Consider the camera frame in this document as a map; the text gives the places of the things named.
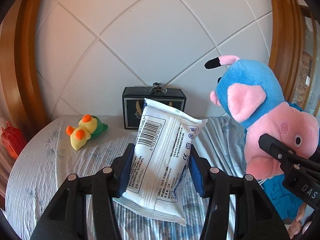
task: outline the red bag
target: red bag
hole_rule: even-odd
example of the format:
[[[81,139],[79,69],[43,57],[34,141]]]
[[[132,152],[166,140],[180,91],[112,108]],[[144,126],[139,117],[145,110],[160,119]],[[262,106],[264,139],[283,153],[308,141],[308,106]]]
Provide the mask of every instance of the red bag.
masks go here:
[[[7,149],[8,153],[15,160],[23,148],[27,145],[27,140],[23,136],[21,130],[14,128],[10,122],[7,122],[7,127],[1,127],[1,142]]]

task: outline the black box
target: black box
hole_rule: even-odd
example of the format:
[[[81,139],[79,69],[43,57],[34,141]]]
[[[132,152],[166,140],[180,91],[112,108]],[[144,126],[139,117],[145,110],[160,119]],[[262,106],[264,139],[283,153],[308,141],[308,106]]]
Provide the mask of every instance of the black box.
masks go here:
[[[184,111],[186,96],[178,88],[167,88],[167,92],[155,91],[152,87],[126,87],[122,94],[124,128],[136,130],[139,128],[144,99],[149,98]]]

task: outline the plush toy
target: plush toy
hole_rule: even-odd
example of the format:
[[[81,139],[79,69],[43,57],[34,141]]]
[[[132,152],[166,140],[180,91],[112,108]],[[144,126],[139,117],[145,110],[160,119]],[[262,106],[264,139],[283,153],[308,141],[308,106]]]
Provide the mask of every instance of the plush toy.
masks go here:
[[[108,125],[102,123],[97,116],[86,114],[82,117],[77,128],[68,126],[66,133],[70,136],[73,149],[78,151],[87,140],[96,138],[103,131],[108,129]]]
[[[282,174],[280,163],[259,148],[261,135],[268,133],[297,155],[309,158],[319,141],[317,119],[290,107],[272,70],[255,60],[220,56],[205,64],[207,69],[231,65],[218,79],[210,100],[247,129],[244,156],[246,173],[256,179]]]

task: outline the wet wipes package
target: wet wipes package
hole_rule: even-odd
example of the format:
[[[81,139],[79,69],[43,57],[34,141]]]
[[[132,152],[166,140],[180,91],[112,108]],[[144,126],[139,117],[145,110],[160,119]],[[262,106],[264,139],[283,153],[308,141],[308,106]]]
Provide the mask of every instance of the wet wipes package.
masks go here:
[[[184,177],[192,141],[206,122],[145,99],[127,191],[114,201],[139,215],[185,225]]]

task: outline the white wall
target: white wall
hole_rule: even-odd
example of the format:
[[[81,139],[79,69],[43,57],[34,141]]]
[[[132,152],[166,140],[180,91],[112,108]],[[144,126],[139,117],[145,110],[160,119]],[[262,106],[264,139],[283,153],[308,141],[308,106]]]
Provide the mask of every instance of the white wall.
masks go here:
[[[181,87],[185,111],[220,116],[209,101],[223,54],[268,63],[271,0],[42,0],[36,60],[48,114],[122,115],[125,86]]]

